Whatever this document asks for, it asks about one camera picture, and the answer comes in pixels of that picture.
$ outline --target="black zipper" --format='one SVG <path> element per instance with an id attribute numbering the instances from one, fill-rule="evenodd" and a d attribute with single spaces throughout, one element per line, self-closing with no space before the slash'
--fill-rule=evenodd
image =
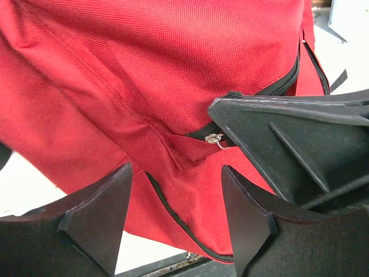
<path id="1" fill-rule="evenodd" d="M 319 76 L 319 79 L 321 81 L 321 84 L 323 86 L 323 91 L 325 95 L 329 95 L 330 89 L 329 89 L 329 82 L 328 82 L 328 78 L 326 76 L 326 74 L 324 74 L 323 69 L 321 68 L 317 57 L 315 56 L 314 52 L 312 51 L 312 49 L 310 48 L 309 44 L 307 44 L 307 42 L 303 39 L 303 44 L 305 46 L 305 49 L 307 51 L 307 54 L 309 55 L 312 64 L 315 67 L 315 70 L 317 71 L 317 74 Z"/>
<path id="2" fill-rule="evenodd" d="M 256 95 L 270 95 L 270 96 L 284 96 L 287 91 L 296 83 L 300 70 L 300 53 L 298 54 L 296 61 L 292 67 L 292 69 L 278 81 L 258 92 Z M 224 98 L 231 99 L 241 99 L 242 94 L 240 92 L 231 91 L 227 95 L 223 96 Z M 211 135 L 221 135 L 220 141 L 226 141 L 228 147 L 236 146 L 233 141 L 224 134 L 224 132 L 215 124 L 215 122 L 211 122 L 207 124 L 202 129 L 189 133 L 186 136 L 192 137 L 193 139 L 207 141 L 209 136 Z"/>
<path id="3" fill-rule="evenodd" d="M 164 208 L 167 210 L 167 212 L 170 214 L 170 216 L 173 218 L 173 220 L 185 231 L 190 238 L 201 248 L 202 251 L 204 251 L 209 257 L 222 261 L 224 263 L 233 263 L 233 255 L 220 255 L 214 251 L 212 251 L 210 248 L 206 247 L 201 241 L 199 241 L 194 233 L 190 230 L 190 228 L 181 220 L 179 215 L 170 207 L 168 204 L 167 199 L 164 196 L 164 193 L 160 189 L 159 183 L 149 174 L 146 172 L 146 176 L 149 178 L 150 183 L 152 184 L 156 194 L 158 195 L 161 203 L 163 204 Z"/>

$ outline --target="red fabric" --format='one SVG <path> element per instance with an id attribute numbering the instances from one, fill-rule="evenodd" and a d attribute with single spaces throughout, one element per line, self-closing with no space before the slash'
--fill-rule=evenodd
<path id="1" fill-rule="evenodd" d="M 2 0 L 0 141 L 66 193 L 132 162 L 128 232 L 206 255 L 147 171 L 205 246 L 232 254 L 221 166 L 270 189 L 237 148 L 184 134 L 211 121 L 216 97 L 286 75 L 302 29 L 313 48 L 310 0 Z M 292 93 L 322 95 L 300 52 Z"/>

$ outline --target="zipper pull ring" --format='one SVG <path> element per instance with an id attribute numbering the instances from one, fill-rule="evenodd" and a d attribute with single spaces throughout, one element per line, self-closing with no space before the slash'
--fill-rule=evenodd
<path id="1" fill-rule="evenodd" d="M 209 144 L 215 144 L 216 143 L 219 146 L 220 149 L 226 150 L 229 147 L 223 147 L 220 144 L 223 136 L 224 136 L 223 134 L 210 134 L 210 135 L 205 137 L 205 141 Z"/>

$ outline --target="ribbed red fabric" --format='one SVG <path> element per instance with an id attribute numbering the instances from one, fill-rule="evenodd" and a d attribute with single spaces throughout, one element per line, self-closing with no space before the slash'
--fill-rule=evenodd
<path id="1" fill-rule="evenodd" d="M 214 257 L 146 171 L 199 242 L 231 255 L 221 166 L 270 189 L 238 149 L 184 135 L 216 97 L 286 75 L 302 30 L 313 48 L 310 0 L 1 0 L 0 141 L 66 193 L 130 161 L 128 232 Z M 323 94 L 304 47 L 293 93 Z"/>

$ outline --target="zipper pull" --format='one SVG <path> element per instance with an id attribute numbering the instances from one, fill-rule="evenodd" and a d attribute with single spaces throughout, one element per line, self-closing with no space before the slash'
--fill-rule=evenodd
<path id="1" fill-rule="evenodd" d="M 209 144 L 217 144 L 220 149 L 226 150 L 229 147 L 223 147 L 221 146 L 220 142 L 223 139 L 223 134 L 210 134 L 205 137 L 205 141 Z"/>

